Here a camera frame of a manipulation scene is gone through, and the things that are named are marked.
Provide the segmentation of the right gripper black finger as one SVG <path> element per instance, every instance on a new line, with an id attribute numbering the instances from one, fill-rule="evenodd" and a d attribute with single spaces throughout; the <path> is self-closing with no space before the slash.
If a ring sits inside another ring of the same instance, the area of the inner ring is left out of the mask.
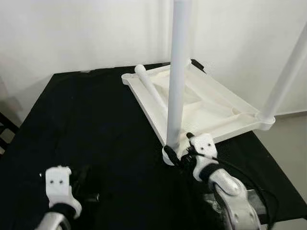
<path id="1" fill-rule="evenodd" d="M 169 145 L 164 146 L 164 162 L 169 166 L 180 166 L 180 159 L 177 153 Z"/>

